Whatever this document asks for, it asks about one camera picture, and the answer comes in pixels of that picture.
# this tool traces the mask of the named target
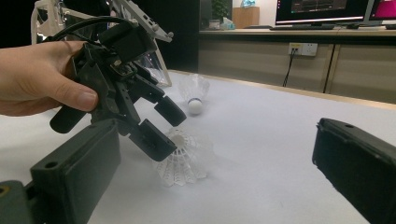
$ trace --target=desk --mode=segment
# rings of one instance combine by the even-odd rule
[[[201,40],[305,42],[319,44],[392,45],[396,31],[385,27],[361,27],[350,30],[336,27],[333,30],[271,31],[268,29],[235,29],[200,31]]]
[[[182,75],[171,71],[164,89],[183,110]],[[216,163],[196,184],[162,185],[151,161],[120,138],[121,165],[90,224],[130,223],[367,223],[333,187],[311,157],[320,118],[356,125],[396,145],[396,106],[325,94],[210,78],[200,116],[184,125],[210,136]],[[161,131],[170,125],[145,101],[138,113]],[[54,111],[24,118],[0,117],[0,181],[27,184],[28,169],[89,124],[55,133]]]

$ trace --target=shuttlecock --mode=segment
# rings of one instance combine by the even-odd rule
[[[209,87],[209,81],[197,74],[184,77],[179,82],[178,89],[186,101],[190,113],[197,115],[202,112],[202,101],[207,96]]]
[[[215,157],[208,137],[186,126],[171,128],[165,135],[177,149],[165,160],[154,161],[153,164],[166,185],[184,186],[205,178]]]

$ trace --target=screen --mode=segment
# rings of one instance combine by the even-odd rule
[[[369,0],[277,0],[276,25],[363,21]]]
[[[375,0],[370,20],[396,20],[396,0]]]

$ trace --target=cabinet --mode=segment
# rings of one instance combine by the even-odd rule
[[[282,86],[290,42],[318,43],[294,56],[287,87],[396,104],[396,31],[201,32],[199,73]]]
[[[259,7],[233,7],[232,21],[236,29],[243,29],[249,25],[258,25],[259,19]]]

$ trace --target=power outlet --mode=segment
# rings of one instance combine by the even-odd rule
[[[303,43],[289,43],[289,54],[294,49],[294,55],[301,55],[303,52]]]
[[[301,55],[316,56],[317,50],[318,50],[318,44],[304,43]]]

